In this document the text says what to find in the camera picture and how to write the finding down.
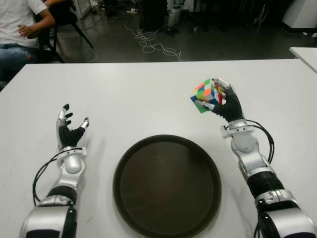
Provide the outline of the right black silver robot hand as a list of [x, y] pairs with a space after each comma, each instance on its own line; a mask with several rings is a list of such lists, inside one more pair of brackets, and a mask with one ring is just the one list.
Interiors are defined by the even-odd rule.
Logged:
[[232, 85], [220, 78], [206, 80], [195, 89], [192, 102], [200, 113], [211, 111], [227, 122], [243, 119], [238, 96]]

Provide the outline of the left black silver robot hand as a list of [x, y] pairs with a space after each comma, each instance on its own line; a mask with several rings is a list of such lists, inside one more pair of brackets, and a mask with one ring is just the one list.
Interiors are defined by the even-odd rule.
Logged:
[[73, 113], [67, 112], [69, 108], [70, 105], [65, 104], [59, 111], [56, 120], [56, 137], [59, 150], [66, 147], [76, 147], [90, 125], [90, 120], [86, 117], [78, 128], [69, 129], [68, 126], [71, 124], [69, 118], [73, 116]]

